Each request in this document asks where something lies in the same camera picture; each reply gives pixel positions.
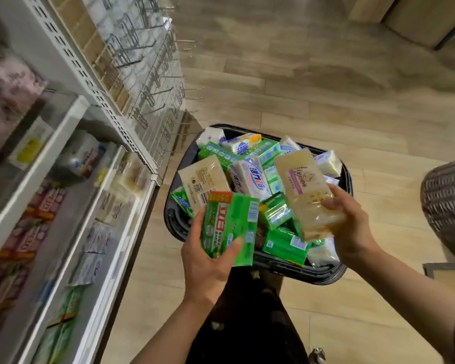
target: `woven basket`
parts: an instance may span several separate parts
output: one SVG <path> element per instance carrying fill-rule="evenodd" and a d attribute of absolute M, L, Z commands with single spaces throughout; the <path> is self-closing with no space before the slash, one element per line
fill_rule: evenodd
<path fill-rule="evenodd" d="M 425 176 L 420 200 L 431 228 L 455 254 L 455 162 L 437 167 Z"/>

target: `person's right hand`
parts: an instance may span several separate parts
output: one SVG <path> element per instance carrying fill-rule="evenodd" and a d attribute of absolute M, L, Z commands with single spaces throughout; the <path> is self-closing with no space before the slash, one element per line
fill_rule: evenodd
<path fill-rule="evenodd" d="M 334 198 L 322 201 L 322 205 L 333 211 L 346 214 L 346 221 L 335 233 L 335 249 L 340 261 L 349 268 L 355 269 L 357 264 L 381 250 L 374 240 L 369 227 L 369 216 L 360 204 L 344 190 L 328 184 Z"/>

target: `barcode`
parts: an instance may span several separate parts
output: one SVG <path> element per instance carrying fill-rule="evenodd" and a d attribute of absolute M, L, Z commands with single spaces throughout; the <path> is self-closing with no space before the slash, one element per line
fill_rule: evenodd
<path fill-rule="evenodd" d="M 249 203 L 248 222 L 258 221 L 258 212 L 260 210 L 260 204 L 258 202 Z"/>
<path fill-rule="evenodd" d="M 246 240 L 245 240 L 245 242 L 246 242 L 246 243 L 252 243 L 254 239 L 255 239 L 255 233 L 254 233 L 253 231 L 248 231 L 248 232 L 246 233 Z"/>
<path fill-rule="evenodd" d="M 307 249 L 307 245 L 309 243 L 304 243 L 301 241 L 301 239 L 298 237 L 298 236 L 293 236 L 291 238 L 291 242 L 290 242 L 290 245 L 291 246 L 294 246 L 298 249 L 302 249 L 303 251 Z"/>
<path fill-rule="evenodd" d="M 212 190 L 207 190 L 206 192 L 200 193 L 199 194 L 199 201 L 200 204 L 203 206 L 204 204 L 207 204 L 207 199 L 209 198 L 209 194 L 211 193 Z"/>

